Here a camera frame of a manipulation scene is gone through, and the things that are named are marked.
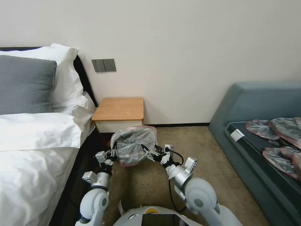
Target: black screen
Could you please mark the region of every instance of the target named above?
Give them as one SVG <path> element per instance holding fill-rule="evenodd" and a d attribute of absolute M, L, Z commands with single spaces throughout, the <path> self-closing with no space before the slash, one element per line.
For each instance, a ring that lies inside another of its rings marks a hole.
<path fill-rule="evenodd" d="M 189 226 L 175 214 L 144 214 L 141 226 Z"/>

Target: gray sofa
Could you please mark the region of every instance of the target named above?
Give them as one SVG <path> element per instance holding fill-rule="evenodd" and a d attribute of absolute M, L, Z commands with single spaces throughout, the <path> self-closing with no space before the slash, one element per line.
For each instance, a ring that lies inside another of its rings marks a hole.
<path fill-rule="evenodd" d="M 233 122 L 296 116 L 301 116 L 301 83 L 245 82 L 229 88 L 209 125 L 271 225 L 301 225 L 301 183 L 259 155 L 260 148 L 252 144 L 257 142 L 256 135 L 246 134 L 235 142 L 230 129 L 240 126 L 243 130 L 243 123 Z M 259 140 L 260 145 L 268 145 L 264 142 Z"/>

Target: black cable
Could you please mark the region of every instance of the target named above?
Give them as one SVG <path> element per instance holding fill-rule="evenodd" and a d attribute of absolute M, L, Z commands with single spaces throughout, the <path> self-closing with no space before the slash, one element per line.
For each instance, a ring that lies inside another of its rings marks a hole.
<path fill-rule="evenodd" d="M 84 168 L 86 168 L 86 166 L 84 166 L 84 167 L 81 168 L 79 171 L 77 171 L 77 172 L 75 173 L 75 176 L 76 176 L 79 172 L 81 172 Z"/>
<path fill-rule="evenodd" d="M 170 152 L 172 152 L 172 153 L 174 153 L 174 154 L 176 154 L 176 155 L 178 155 L 178 156 L 180 156 L 181 157 L 181 159 L 182 159 L 182 162 L 181 162 L 181 164 L 180 165 L 183 165 L 183 163 L 184 163 L 184 158 L 183 158 L 183 156 L 181 156 L 178 152 L 175 152 L 175 151 L 172 151 L 172 150 L 168 150 L 168 151 L 170 151 Z"/>
<path fill-rule="evenodd" d="M 170 188 L 170 180 L 168 180 L 168 188 L 169 188 L 169 196 L 170 196 L 170 200 L 172 201 L 172 205 L 173 205 L 173 208 L 178 212 L 178 213 L 180 213 L 180 212 L 183 212 L 184 210 L 186 210 L 186 206 L 183 208 L 183 209 L 181 209 L 181 210 L 178 210 L 178 208 L 176 207 L 176 205 L 175 205 L 175 203 L 174 203 L 174 201 L 173 201 L 173 198 L 172 198 L 172 190 L 171 190 L 171 188 Z"/>

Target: white wall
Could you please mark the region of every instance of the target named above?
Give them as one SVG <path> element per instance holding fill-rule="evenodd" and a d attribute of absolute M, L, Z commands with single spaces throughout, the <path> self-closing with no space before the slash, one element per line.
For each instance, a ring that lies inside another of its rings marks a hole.
<path fill-rule="evenodd" d="M 95 96 L 143 96 L 145 123 L 209 122 L 238 81 L 300 81 L 299 0 L 2 1 L 0 46 L 80 48 Z M 114 58 L 116 73 L 91 59 Z"/>

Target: light switch panel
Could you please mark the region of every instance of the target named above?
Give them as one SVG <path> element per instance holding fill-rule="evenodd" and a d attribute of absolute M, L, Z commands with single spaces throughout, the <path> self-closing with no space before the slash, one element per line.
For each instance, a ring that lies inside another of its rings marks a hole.
<path fill-rule="evenodd" d="M 116 71 L 114 59 L 104 59 L 103 60 L 103 65 L 104 65 L 104 68 L 106 69 L 107 72 Z"/>
<path fill-rule="evenodd" d="M 92 60 L 95 72 L 105 72 L 106 68 L 103 65 L 103 60 Z"/>

